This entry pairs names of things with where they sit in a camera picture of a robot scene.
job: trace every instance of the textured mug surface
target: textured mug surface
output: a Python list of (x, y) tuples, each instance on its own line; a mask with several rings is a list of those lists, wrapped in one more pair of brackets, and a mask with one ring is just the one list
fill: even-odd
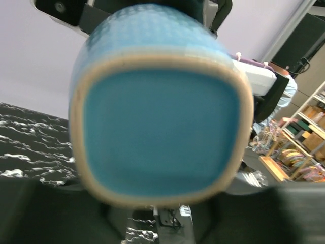
[(223, 190), (248, 140), (249, 96), (200, 23), (155, 4), (122, 9), (91, 34), (74, 67), (69, 116), (81, 177), (98, 197), (130, 205)]

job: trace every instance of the cable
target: cable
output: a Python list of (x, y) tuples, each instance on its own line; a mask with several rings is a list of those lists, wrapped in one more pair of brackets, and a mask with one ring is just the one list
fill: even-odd
[(307, 70), (309, 70), (309, 68), (310, 68), (309, 60), (306, 59), (305, 57), (302, 57), (301, 59), (303, 59), (303, 60), (307, 63), (307, 65), (304, 65), (304, 63), (302, 62), (302, 60), (300, 60), (300, 61), (298, 62), (298, 65), (303, 65), (302, 71), (297, 72), (297, 73), (292, 72), (292, 71), (289, 71), (291, 74), (294, 74), (294, 75), (300, 75), (300, 74), (302, 74), (302, 73), (305, 73)]
[(176, 213), (177, 211), (175, 211), (174, 209), (169, 209), (168, 212), (171, 215), (171, 220), (172, 220), (172, 224), (173, 224), (173, 229), (178, 231), (179, 229), (182, 228), (181, 223), (179, 222), (179, 220), (176, 218)]

